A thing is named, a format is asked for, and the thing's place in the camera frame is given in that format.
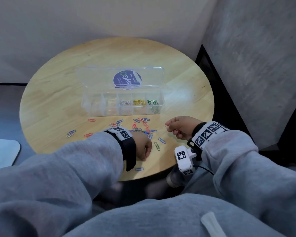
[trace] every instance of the red paper clip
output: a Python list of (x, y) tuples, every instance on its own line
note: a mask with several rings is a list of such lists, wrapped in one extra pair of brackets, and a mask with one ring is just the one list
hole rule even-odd
[(90, 137), (91, 135), (93, 135), (93, 133), (86, 134), (84, 137)]

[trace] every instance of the hand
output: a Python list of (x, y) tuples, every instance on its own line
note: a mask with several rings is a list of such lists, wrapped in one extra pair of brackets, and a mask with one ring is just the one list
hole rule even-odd
[(145, 133), (132, 132), (136, 144), (136, 155), (141, 161), (145, 161), (152, 149), (152, 142)]
[(190, 116), (177, 116), (171, 120), (168, 120), (166, 122), (166, 126), (169, 126), (167, 127), (167, 131), (173, 132), (173, 134), (176, 135), (178, 139), (188, 141), (190, 138), (192, 138), (192, 133), (195, 127), (197, 127), (197, 125), (202, 122), (203, 121)]

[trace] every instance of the gray sweatshirt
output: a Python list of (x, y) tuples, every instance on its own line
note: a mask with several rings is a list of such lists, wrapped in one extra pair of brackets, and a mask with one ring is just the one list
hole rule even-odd
[(241, 131), (218, 134), (202, 159), (215, 173), (221, 199), (197, 194), (148, 199), (92, 218), (92, 199), (123, 170), (114, 137), (99, 132), (33, 156), (0, 169), (0, 237), (210, 236), (202, 221), (208, 213), (229, 237), (296, 236), (295, 171), (259, 155)]

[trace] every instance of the white drawstring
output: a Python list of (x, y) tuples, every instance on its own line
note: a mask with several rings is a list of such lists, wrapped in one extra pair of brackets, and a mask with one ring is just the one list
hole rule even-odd
[(210, 237), (227, 237), (220, 227), (213, 212), (208, 212), (201, 217), (201, 222), (207, 229)]

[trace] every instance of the person's left hand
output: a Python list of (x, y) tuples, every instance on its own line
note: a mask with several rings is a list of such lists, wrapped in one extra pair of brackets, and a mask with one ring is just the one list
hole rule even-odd
[(132, 132), (136, 144), (136, 155), (141, 161), (145, 161), (152, 149), (152, 142), (145, 133)]

